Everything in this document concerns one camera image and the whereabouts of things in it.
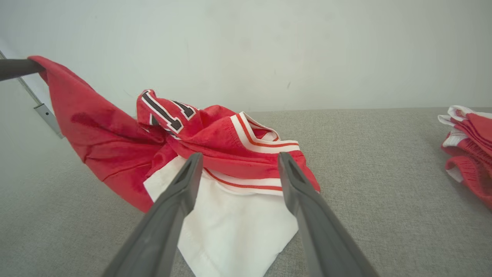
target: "clothing pile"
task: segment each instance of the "clothing pile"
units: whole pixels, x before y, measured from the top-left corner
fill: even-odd
[[[319,191],[294,140],[222,106],[198,109],[145,90],[133,119],[66,67],[29,57],[46,70],[61,132],[92,172],[147,212],[186,159],[203,153],[194,210],[178,242],[198,277],[261,277],[298,230],[287,210],[277,155],[289,152]]]
[[[452,126],[442,149],[453,156],[446,171],[492,208],[492,113],[451,106],[441,123]]]

